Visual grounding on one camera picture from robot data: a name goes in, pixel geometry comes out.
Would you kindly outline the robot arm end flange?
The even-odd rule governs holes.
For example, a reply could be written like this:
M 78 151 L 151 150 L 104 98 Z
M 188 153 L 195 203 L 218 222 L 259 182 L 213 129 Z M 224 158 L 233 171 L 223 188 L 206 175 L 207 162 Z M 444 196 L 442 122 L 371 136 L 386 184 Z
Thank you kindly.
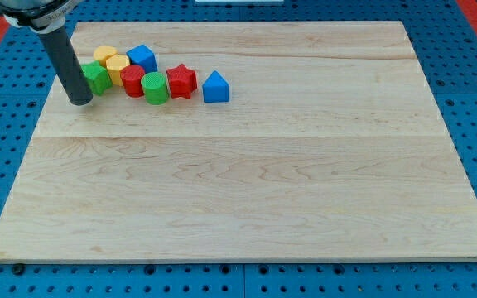
M 0 0 L 0 11 L 16 28 L 28 27 L 46 34 L 65 24 L 65 16 L 82 0 Z

